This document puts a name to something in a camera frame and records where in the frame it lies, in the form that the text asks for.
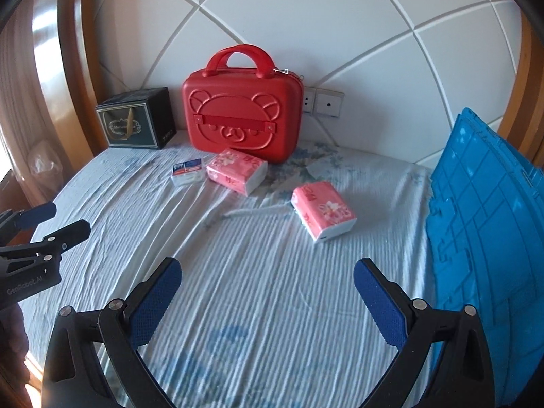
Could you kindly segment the person left hand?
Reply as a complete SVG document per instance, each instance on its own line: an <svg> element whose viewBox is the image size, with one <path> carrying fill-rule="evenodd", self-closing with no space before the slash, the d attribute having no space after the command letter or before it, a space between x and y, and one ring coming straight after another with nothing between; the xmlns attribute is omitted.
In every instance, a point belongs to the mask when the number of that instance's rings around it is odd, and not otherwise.
<svg viewBox="0 0 544 408"><path fill-rule="evenodd" d="M31 407L26 385L30 371L25 365L29 350L20 305L1 311L1 406Z"/></svg>

